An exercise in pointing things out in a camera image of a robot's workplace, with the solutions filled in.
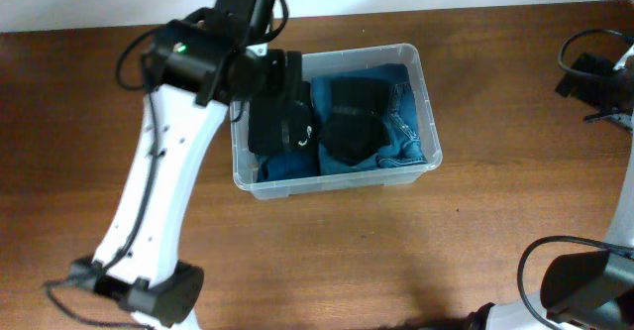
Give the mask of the large black garment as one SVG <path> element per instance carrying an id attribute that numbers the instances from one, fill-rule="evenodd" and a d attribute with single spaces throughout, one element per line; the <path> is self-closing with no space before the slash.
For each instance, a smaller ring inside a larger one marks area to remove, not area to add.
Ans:
<path id="1" fill-rule="evenodd" d="M 307 81 L 287 96 L 256 98 L 250 103 L 248 147 L 255 155 L 310 154 L 316 149 L 316 133 Z"/>

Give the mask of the dark blue taped knit garment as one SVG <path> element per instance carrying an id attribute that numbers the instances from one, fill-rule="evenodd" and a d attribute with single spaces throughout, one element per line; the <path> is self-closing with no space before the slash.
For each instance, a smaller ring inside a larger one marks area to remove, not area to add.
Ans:
<path id="1" fill-rule="evenodd" d="M 256 156 L 259 163 L 257 182 L 279 181 L 319 175 L 317 159 L 302 152 Z"/>

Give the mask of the small black garment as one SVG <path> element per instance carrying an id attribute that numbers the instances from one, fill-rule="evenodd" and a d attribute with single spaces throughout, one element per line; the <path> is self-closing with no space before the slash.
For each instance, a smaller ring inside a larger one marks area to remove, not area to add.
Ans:
<path id="1" fill-rule="evenodd" d="M 338 77 L 331 81 L 331 112 L 319 142 L 335 160 L 358 165 L 390 144 L 386 113 L 390 85 L 380 79 Z"/>

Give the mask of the medium blue jeans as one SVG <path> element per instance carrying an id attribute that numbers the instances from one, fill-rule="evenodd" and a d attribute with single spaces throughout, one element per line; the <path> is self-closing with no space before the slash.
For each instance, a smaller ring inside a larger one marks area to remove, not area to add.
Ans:
<path id="1" fill-rule="evenodd" d="M 338 77 L 375 78 L 390 85 L 389 104 L 382 118 L 387 127 L 390 144 L 380 148 L 358 165 L 345 165 L 333 159 L 319 142 L 320 132 L 331 112 L 330 83 Z M 422 152 L 415 98 L 405 65 L 388 63 L 368 69 L 315 77 L 312 79 L 312 97 L 319 125 L 318 156 L 323 175 L 421 165 L 427 162 Z"/>

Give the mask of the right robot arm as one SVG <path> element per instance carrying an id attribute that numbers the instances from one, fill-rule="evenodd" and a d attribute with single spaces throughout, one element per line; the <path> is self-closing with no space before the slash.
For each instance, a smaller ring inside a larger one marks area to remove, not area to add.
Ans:
<path id="1" fill-rule="evenodd" d="M 633 51 L 613 63 L 580 55 L 556 92 L 596 110 L 587 122 L 610 120 L 633 127 Z M 552 243 L 571 243 L 590 252 L 564 254 L 547 268 L 540 290 L 528 294 L 524 269 L 530 254 Z M 603 241 L 573 236 L 541 238 L 523 252 L 517 267 L 520 299 L 482 306 L 465 319 L 464 329 L 631 329 L 633 327 L 633 164 L 629 163 L 617 209 Z"/>

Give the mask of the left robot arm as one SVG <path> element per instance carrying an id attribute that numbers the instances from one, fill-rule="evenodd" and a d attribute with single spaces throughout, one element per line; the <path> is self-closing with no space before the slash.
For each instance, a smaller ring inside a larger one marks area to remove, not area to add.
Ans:
<path id="1" fill-rule="evenodd" d="M 233 103 L 264 91 L 284 0 L 216 0 L 138 38 L 144 94 L 137 150 L 113 221 L 68 286 L 114 300 L 134 329 L 194 329 L 204 272 L 182 261 L 182 222 L 202 160 Z"/>

